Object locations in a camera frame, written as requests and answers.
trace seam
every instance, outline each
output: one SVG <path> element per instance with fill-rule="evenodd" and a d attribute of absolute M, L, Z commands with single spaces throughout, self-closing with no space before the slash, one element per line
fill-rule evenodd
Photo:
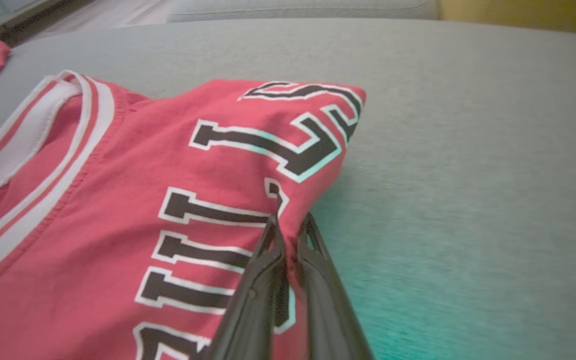
<path fill-rule="evenodd" d="M 46 137 L 48 137 L 48 133 L 50 132 L 50 130 L 53 128 L 53 126 L 55 125 L 55 120 L 57 117 L 57 112 L 59 112 L 59 110 L 64 106 L 64 104 L 66 104 L 66 102 L 68 100 L 70 100 L 73 96 L 76 96 L 76 94 L 72 94 L 67 96 L 64 99 L 60 99 L 57 101 L 57 103 L 55 103 L 51 108 L 50 111 L 48 112 L 47 116 L 49 119 L 52 119 L 52 121 L 50 121 L 50 123 L 46 123 L 46 125 L 44 126 L 43 129 L 41 129 L 41 132 L 35 136 L 35 138 L 32 140 L 32 144 L 34 149 L 32 149 L 29 154 L 23 158 L 22 161 L 20 161 L 15 167 L 13 167 L 12 170 L 9 170 L 7 172 L 7 175 L 4 176 L 4 178 L 0 181 L 0 187 L 6 185 L 7 183 L 10 182 L 10 179 L 16 174 L 18 173 L 18 171 L 23 168 L 23 166 L 25 166 L 30 159 L 32 159 L 35 155 L 37 155 L 39 153 L 39 151 L 41 150 L 41 148 L 43 148 L 44 142 L 46 142 Z"/>
<path fill-rule="evenodd" d="M 196 18 L 237 18 L 238 16 L 264 16 L 264 15 L 282 15 L 282 16 L 299 16 L 299 15 L 313 15 L 313 14 L 324 14 L 324 15 L 348 15 L 348 16 L 371 16 L 374 18 L 390 18 L 393 15 L 402 16 L 404 13 L 414 13 L 414 10 L 418 10 L 419 7 L 410 7 L 402 10 L 390 10 L 390 11 L 380 11 L 375 12 L 375 10 L 356 10 L 356 11 L 345 11 L 345 10 L 327 10 L 327 9 L 314 9 L 314 10 L 299 10 L 299 11 L 276 11 L 276 10 L 254 10 L 254 11 L 220 11 L 214 13 L 173 13 L 168 17 L 169 19 L 196 19 Z"/>
<path fill-rule="evenodd" d="M 23 99 L 23 101 L 18 105 L 18 107 L 16 107 L 16 109 L 13 110 L 10 116 L 8 116 L 7 119 L 4 121 L 3 125 L 0 126 L 0 144 L 1 144 L 0 151 L 6 147 L 7 142 L 9 142 L 15 136 L 16 132 L 19 130 L 19 126 L 21 126 L 21 124 L 23 123 L 23 121 L 20 120 L 23 113 L 26 110 L 30 111 L 32 109 L 30 105 L 34 101 L 37 102 L 41 101 L 40 95 L 50 86 L 51 86 L 50 80 L 48 79 L 42 80 L 39 84 L 37 84 L 37 86 L 34 87 L 34 89 L 32 89 L 32 91 L 30 91 L 30 94 L 28 94 L 28 96 L 26 96 L 26 98 Z M 13 128 L 18 122 L 19 126 L 17 126 L 17 128 L 13 131 Z M 10 139 L 8 139 L 6 143 L 3 143 L 4 139 L 7 136 L 9 136 L 10 132 L 12 132 L 10 134 Z"/>
<path fill-rule="evenodd" d="M 114 88 L 110 86 L 108 87 L 110 88 L 110 93 L 112 93 L 116 110 L 114 112 L 115 116 L 112 119 L 112 123 L 110 123 L 108 129 L 106 129 L 105 133 L 103 134 L 103 137 L 101 138 L 101 140 L 99 140 L 99 143 L 96 144 L 94 150 L 90 153 L 82 169 L 70 183 L 68 189 L 62 194 L 61 198 L 59 199 L 59 201 L 57 201 L 57 203 L 50 210 L 50 212 L 48 212 L 48 215 L 46 215 L 43 219 L 41 219 L 41 221 L 34 228 L 34 230 L 32 230 L 32 232 L 30 232 L 30 234 L 28 234 L 28 236 L 26 236 L 25 239 L 23 239 L 21 243 L 19 243 L 18 246 L 16 246 L 16 248 L 10 251 L 10 253 L 0 262 L 0 277 L 6 274 L 6 272 L 17 262 L 17 260 L 28 249 L 30 249 L 30 247 L 32 247 L 33 244 L 37 242 L 37 240 L 39 239 L 39 237 L 41 237 L 43 233 L 46 232 L 46 230 L 50 227 L 50 225 L 53 224 L 53 221 L 59 217 L 62 210 L 64 210 L 64 208 L 66 208 L 66 205 L 70 203 L 70 200 L 73 197 L 73 193 L 83 184 L 84 180 L 88 177 L 91 168 L 94 168 L 95 165 L 97 164 L 99 155 L 100 153 L 103 152 L 103 150 L 105 150 L 105 147 L 107 143 L 110 141 L 110 138 L 112 138 L 115 135 L 119 125 L 124 123 L 124 116 L 126 114 L 124 110 L 125 108 L 124 98 L 123 96 L 117 96 L 117 93 Z"/>
<path fill-rule="evenodd" d="M 410 7 L 396 7 L 393 8 L 391 6 L 379 6 L 379 7 L 356 7 L 356 6 L 351 6 L 351 5 L 346 5 L 346 6 L 336 6 L 336 5 L 331 5 L 331 6 L 321 6 L 321 5 L 314 5 L 314 6 L 284 6 L 284 7 L 274 7 L 274 6 L 269 6 L 269 7 L 252 7 L 252 8 L 241 8 L 241 9 L 223 9 L 223 10 L 214 10 L 214 11 L 195 11 L 195 12 L 190 12 L 190 11 L 183 11 L 179 14 L 176 13 L 172 13 L 171 15 L 208 15 L 208 14 L 228 14 L 228 13 L 238 13 L 238 12 L 266 12 L 266 11 L 281 11 L 281 10 L 292 10 L 292 11 L 322 11 L 322 10 L 326 10 L 326 11 L 339 11 L 339 12 L 343 12 L 343 11 L 399 11 L 399 10 L 414 10 L 414 9 L 420 9 L 423 8 L 427 5 L 427 2 L 424 2 L 423 4 L 420 5 L 416 5 L 416 6 L 410 6 Z"/>

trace gray couch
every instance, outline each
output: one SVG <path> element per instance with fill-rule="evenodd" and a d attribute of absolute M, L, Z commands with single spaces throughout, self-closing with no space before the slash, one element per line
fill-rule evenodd
<path fill-rule="evenodd" d="M 0 73 L 0 125 L 73 69 L 152 98 L 213 78 L 358 85 L 313 208 L 377 358 L 576 359 L 576 34 L 297 18 L 38 39 Z"/>

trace gray cushion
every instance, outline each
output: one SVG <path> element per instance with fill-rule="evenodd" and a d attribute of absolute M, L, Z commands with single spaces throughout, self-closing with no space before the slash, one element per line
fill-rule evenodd
<path fill-rule="evenodd" d="M 38 39 L 0 124 L 63 69 L 153 98 L 213 78 L 368 100 L 315 205 L 378 359 L 576 359 L 576 34 L 421 20 L 170 23 Z"/>
<path fill-rule="evenodd" d="M 167 21 L 252 18 L 438 19 L 437 0 L 175 0 Z"/>

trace red jersey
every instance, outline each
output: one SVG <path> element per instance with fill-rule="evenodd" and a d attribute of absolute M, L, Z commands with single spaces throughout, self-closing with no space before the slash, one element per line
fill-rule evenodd
<path fill-rule="evenodd" d="M 0 359 L 200 358 L 275 213 L 273 358 L 303 358 L 294 244 L 364 101 L 331 84 L 213 80 L 151 100 L 46 78 L 0 129 Z"/>

